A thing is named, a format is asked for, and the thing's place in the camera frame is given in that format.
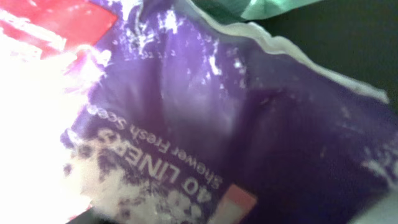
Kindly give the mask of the mint green wipes pack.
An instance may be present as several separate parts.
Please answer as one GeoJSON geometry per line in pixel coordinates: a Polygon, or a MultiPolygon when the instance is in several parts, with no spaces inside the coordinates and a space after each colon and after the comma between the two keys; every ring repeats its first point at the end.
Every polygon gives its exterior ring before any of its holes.
{"type": "Polygon", "coordinates": [[[193,3],[223,24],[264,20],[321,0],[193,0],[193,3]]]}

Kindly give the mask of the purple pantyliner pack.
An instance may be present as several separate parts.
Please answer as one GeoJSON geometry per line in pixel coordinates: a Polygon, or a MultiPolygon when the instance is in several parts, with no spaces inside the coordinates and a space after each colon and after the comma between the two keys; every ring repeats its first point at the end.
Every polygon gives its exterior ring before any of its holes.
{"type": "Polygon", "coordinates": [[[1,222],[397,210],[386,92],[192,1],[1,2],[1,222]]]}

